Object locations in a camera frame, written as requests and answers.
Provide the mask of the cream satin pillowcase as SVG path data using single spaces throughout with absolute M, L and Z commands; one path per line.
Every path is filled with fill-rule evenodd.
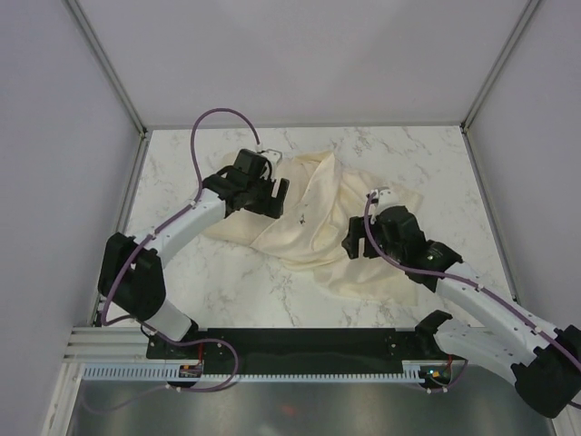
M 416 286 L 402 271 L 380 258 L 351 260 L 341 243 L 371 190 L 388 188 L 413 212 L 421 194 L 349 168 L 332 152 L 284 158 L 275 173 L 290 183 L 283 214 L 256 236 L 252 249 L 278 258 L 290 270 L 312 273 L 318 285 L 338 296 L 417 304 Z

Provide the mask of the cream pillow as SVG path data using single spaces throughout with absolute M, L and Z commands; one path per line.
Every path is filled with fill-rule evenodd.
M 277 193 L 281 178 L 275 175 L 275 170 L 274 179 L 276 180 L 276 185 L 274 193 Z M 206 235 L 215 239 L 249 245 L 274 220 L 276 219 L 241 209 L 208 229 Z

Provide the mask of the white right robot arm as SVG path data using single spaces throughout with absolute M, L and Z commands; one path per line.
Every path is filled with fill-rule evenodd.
M 444 243 L 429 240 L 403 205 L 349 219 L 341 243 L 350 259 L 383 258 L 408 278 L 455 303 L 481 323 L 472 328 L 450 317 L 415 335 L 420 355 L 457 355 L 512 384 L 534 411 L 554 419 L 580 393 L 580 330 L 559 329 L 499 296 Z

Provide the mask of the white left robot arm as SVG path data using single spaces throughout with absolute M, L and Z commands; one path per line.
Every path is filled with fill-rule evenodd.
M 167 348 L 179 358 L 194 355 L 198 324 L 172 304 L 166 292 L 164 268 L 207 228 L 246 210 L 273 219 L 281 217 L 290 182 L 275 178 L 282 153 L 242 149 L 234 163 L 202 180 L 200 190 L 178 212 L 136 235 L 115 233 L 106 245 L 97 285 L 106 313 L 116 304 L 148 329 L 167 338 Z

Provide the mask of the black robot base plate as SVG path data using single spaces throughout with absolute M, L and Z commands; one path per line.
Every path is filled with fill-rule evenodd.
M 212 328 L 189 339 L 229 343 L 239 356 L 238 371 L 246 374 L 380 372 L 400 369 L 404 361 L 426 365 L 450 358 L 421 329 Z

